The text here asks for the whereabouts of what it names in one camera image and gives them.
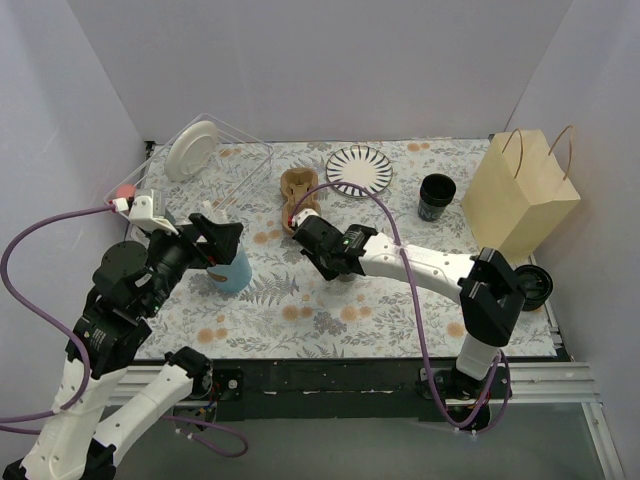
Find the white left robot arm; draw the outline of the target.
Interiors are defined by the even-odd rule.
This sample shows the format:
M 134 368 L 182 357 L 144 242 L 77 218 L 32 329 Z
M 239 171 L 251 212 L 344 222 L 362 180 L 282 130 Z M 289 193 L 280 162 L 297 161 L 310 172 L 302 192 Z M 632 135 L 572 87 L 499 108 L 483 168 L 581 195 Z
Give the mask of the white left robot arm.
M 31 451 L 5 479 L 111 479 L 131 446 L 183 399 L 216 403 L 222 383 L 190 347 L 167 353 L 160 373 L 112 417 L 103 412 L 156 316 L 189 269 L 228 265 L 243 227 L 190 215 L 176 232 L 156 229 L 148 244 L 121 241 L 103 255 L 66 347 L 63 378 Z

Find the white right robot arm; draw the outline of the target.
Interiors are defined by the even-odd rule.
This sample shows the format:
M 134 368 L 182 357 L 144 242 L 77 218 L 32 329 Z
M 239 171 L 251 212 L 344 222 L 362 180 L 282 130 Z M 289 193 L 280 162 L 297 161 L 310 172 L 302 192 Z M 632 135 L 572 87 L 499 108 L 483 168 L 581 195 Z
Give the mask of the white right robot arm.
M 373 228 L 340 232 L 312 209 L 290 221 L 293 239 L 327 281 L 340 275 L 388 278 L 442 295 L 462 309 L 466 338 L 452 373 L 454 389 L 475 397 L 489 384 L 489 370 L 506 346 L 526 291 L 504 256 L 491 248 L 477 255 L 451 254 L 397 241 Z

